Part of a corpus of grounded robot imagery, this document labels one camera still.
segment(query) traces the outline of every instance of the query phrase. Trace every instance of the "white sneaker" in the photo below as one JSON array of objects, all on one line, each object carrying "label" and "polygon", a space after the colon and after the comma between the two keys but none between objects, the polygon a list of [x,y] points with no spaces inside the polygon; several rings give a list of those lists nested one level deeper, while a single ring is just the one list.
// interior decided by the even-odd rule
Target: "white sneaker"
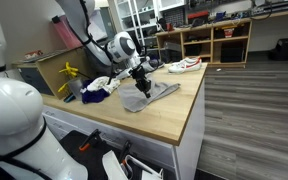
[{"label": "white sneaker", "polygon": [[201,67],[202,67],[202,59],[200,57],[196,58],[194,61],[192,61],[192,59],[188,61],[185,58],[176,64],[172,64],[172,66],[168,68],[168,72],[180,74],[186,71],[197,71],[201,69]]},{"label": "white sneaker", "polygon": [[195,57],[195,58],[188,58],[188,57],[186,57],[186,58],[180,60],[179,62],[172,63],[172,66],[173,66],[173,65],[176,65],[176,64],[178,64],[178,63],[181,63],[181,62],[183,62],[183,61],[186,61],[187,63],[195,63],[198,59],[201,59],[201,58],[200,58],[199,56],[197,56],[197,57]]}]

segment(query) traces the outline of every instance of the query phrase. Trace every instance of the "cardboard box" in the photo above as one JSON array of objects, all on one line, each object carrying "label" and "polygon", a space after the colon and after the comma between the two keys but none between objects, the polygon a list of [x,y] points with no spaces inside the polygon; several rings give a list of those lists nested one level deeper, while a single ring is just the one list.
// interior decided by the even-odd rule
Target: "cardboard box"
[{"label": "cardboard box", "polygon": [[58,99],[63,99],[68,95],[65,91],[58,92],[58,89],[69,81],[69,77],[65,73],[59,73],[60,70],[65,69],[66,62],[69,62],[71,67],[77,68],[82,74],[94,78],[91,63],[87,59],[83,48],[69,50],[52,57],[38,60],[36,66],[39,72],[54,96]]}]

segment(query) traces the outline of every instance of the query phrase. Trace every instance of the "wooden floor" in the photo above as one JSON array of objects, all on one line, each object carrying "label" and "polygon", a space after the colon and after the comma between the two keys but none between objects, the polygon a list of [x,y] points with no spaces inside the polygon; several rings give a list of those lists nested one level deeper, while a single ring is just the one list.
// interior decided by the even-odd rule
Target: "wooden floor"
[{"label": "wooden floor", "polygon": [[288,62],[258,55],[248,62],[207,70],[198,169],[227,179],[288,180]]}]

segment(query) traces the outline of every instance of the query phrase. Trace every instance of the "drawer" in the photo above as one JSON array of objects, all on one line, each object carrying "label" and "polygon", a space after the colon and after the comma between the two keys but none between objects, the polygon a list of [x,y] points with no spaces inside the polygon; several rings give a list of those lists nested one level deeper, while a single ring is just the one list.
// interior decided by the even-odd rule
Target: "drawer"
[{"label": "drawer", "polygon": [[61,129],[61,130],[66,131],[66,132],[71,132],[73,130],[78,131],[78,127],[75,126],[75,125],[66,123],[66,122],[64,122],[62,120],[59,120],[59,119],[57,119],[55,117],[46,115],[44,113],[43,113],[43,116],[45,117],[46,123],[48,125],[52,125],[55,128]]},{"label": "drawer", "polygon": [[57,126],[53,126],[51,124],[47,124],[47,127],[50,129],[55,138],[60,141],[63,137],[65,137],[69,132],[59,129]]},{"label": "drawer", "polygon": [[49,113],[54,113],[56,117],[62,117],[63,121],[73,124],[84,134],[90,134],[95,129],[100,130],[101,138],[108,144],[117,148],[122,148],[126,140],[133,143],[131,151],[139,157],[147,159],[161,167],[174,168],[173,146],[151,138],[137,135],[119,128],[115,128],[94,120],[77,116],[54,108],[46,108]]}]

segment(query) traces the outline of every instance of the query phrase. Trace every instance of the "wooden table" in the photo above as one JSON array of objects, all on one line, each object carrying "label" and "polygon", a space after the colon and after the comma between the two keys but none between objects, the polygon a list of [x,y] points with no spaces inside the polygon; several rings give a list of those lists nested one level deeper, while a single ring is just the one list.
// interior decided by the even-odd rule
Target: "wooden table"
[{"label": "wooden table", "polygon": [[[175,75],[167,72],[170,65],[165,66],[153,73],[155,81],[180,83],[180,88],[160,100],[153,101],[144,110],[137,113],[124,109],[117,91],[99,104],[85,105],[80,101],[64,103],[52,96],[43,95],[44,104],[89,119],[90,122],[120,129],[139,139],[169,147],[170,157],[173,158],[172,163],[169,165],[160,163],[159,165],[165,168],[171,167],[176,179],[194,179],[204,135],[204,74],[207,64],[203,63],[199,71]],[[131,78],[123,80],[121,85],[128,83],[134,83],[134,80]],[[149,148],[144,151],[151,154]],[[158,156],[167,154],[167,152],[158,153],[160,153]]]}]

